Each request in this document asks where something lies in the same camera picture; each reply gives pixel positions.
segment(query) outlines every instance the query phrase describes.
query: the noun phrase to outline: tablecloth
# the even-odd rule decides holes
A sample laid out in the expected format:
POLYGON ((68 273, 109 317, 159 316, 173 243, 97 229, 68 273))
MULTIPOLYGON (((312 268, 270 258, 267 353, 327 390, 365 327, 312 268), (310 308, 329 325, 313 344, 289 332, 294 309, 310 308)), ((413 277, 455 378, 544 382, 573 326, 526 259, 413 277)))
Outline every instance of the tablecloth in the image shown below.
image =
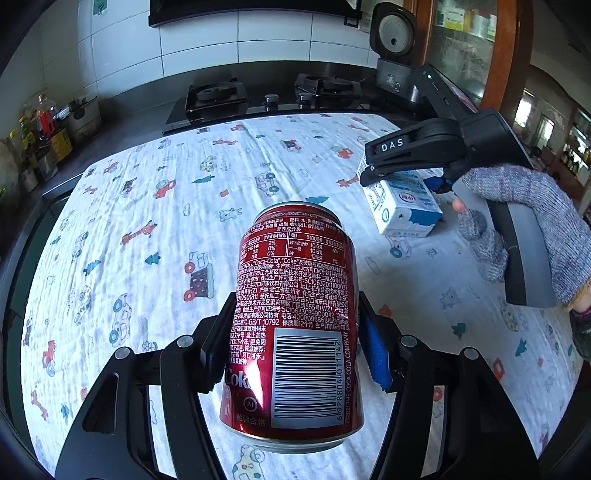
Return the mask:
MULTIPOLYGON (((480 350, 539 455, 582 365, 567 313, 507 304, 502 284, 481 279, 457 233, 453 194, 436 196, 444 215, 428 237, 378 234, 356 169, 364 143, 395 129, 367 113, 262 117, 175 134, 89 167, 44 248, 27 304, 22 391, 41 463, 55 471, 69 427, 115 348, 163 348, 220 310, 236 286, 241 236, 262 209, 288 200, 338 215, 355 244, 360 289, 403 333, 442 351, 480 350), (189 261, 205 279, 193 295, 189 261)), ((201 395, 228 478, 368 478, 394 395, 372 382, 362 354, 358 365, 365 425, 326 452, 256 450, 219 421, 221 386, 201 395)), ((160 388, 150 395, 158 467, 174 475, 160 388)), ((437 465, 443 402, 436 388, 424 472, 437 465)))

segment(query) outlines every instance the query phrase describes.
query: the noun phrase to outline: white and blue carton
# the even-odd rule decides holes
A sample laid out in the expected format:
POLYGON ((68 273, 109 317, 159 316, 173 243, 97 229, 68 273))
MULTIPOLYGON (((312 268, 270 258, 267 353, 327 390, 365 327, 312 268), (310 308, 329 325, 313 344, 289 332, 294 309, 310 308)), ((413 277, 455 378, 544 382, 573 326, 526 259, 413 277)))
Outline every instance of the white and blue carton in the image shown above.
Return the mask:
MULTIPOLYGON (((357 176, 367 168, 361 159, 357 176)), ((414 170, 388 176, 363 192, 382 235, 424 237, 443 216, 425 182, 414 170)))

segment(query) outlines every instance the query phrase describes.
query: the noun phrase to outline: white wall tile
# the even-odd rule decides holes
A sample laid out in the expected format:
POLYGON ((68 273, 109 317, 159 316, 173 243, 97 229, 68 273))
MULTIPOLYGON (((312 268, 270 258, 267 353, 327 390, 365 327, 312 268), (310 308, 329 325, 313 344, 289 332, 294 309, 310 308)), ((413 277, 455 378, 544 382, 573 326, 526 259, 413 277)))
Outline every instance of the white wall tile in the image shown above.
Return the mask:
POLYGON ((308 60, 310 42, 301 40, 255 40, 238 42, 238 61, 308 60))
POLYGON ((345 25, 343 17, 312 15, 312 41, 369 48, 369 34, 345 25))
POLYGON ((363 48, 313 41, 310 48, 310 60, 348 63, 365 67, 368 62, 368 51, 363 48))
POLYGON ((90 36, 92 0, 57 0, 41 20, 43 66, 90 36))
POLYGON ((96 81, 90 38, 81 41, 43 68, 47 96, 57 103, 69 102, 74 94, 96 81))
POLYGON ((148 26, 147 13, 139 14, 92 35, 92 51, 101 79, 162 55, 160 32, 148 26))
POLYGON ((162 25, 162 54, 238 40, 238 13, 205 15, 162 25))
POLYGON ((125 70, 100 79, 99 95, 101 98, 110 98, 121 92, 125 92, 144 83, 153 82, 163 77, 162 60, 160 57, 133 65, 125 70))
POLYGON ((100 15, 92 15, 92 33, 149 10, 150 0, 108 0, 107 8, 100 15))
POLYGON ((99 96, 99 86, 96 82, 91 83, 89 86, 78 90, 72 98, 86 97, 86 100, 92 100, 94 97, 99 96))
POLYGON ((78 36, 80 38, 92 35, 92 4, 93 0, 78 2, 78 36))
POLYGON ((18 127, 18 117, 22 104, 32 95, 43 90, 43 74, 37 70, 19 81, 12 83, 6 88, 0 89, 0 105, 2 105, 2 114, 0 115, 0 137, 7 137, 8 134, 18 127))
POLYGON ((165 77, 215 65, 238 63, 238 44, 222 43, 178 51, 164 55, 162 62, 165 77))
POLYGON ((41 31, 32 28, 22 39, 0 77, 0 90, 41 70, 41 31))
POLYGON ((309 40, 312 14, 289 11, 238 12, 238 41, 309 40))
POLYGON ((378 58, 379 58, 379 55, 370 48, 369 55, 368 55, 368 67, 371 69, 377 68, 378 67, 378 58))

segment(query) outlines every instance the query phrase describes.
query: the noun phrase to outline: glass door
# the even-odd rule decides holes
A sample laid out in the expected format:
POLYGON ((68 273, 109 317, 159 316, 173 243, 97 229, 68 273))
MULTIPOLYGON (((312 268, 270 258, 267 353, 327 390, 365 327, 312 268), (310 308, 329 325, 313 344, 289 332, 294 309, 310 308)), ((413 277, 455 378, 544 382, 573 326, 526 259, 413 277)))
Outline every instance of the glass door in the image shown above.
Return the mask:
POLYGON ((548 140, 550 140, 553 130, 554 122, 547 116, 542 115, 532 144, 542 150, 542 148, 544 148, 548 143, 548 140))
POLYGON ((427 61, 480 105, 496 36, 496 0, 437 0, 427 61))

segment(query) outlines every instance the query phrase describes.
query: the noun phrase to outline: red soda can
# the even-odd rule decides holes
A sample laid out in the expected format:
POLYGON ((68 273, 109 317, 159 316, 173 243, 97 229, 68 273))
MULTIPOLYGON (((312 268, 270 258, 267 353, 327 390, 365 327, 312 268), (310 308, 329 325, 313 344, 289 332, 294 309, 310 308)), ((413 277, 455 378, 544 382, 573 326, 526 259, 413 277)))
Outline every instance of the red soda can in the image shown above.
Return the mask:
POLYGON ((263 450, 332 448, 363 425, 355 251, 330 210, 285 202, 242 237, 220 419, 263 450))

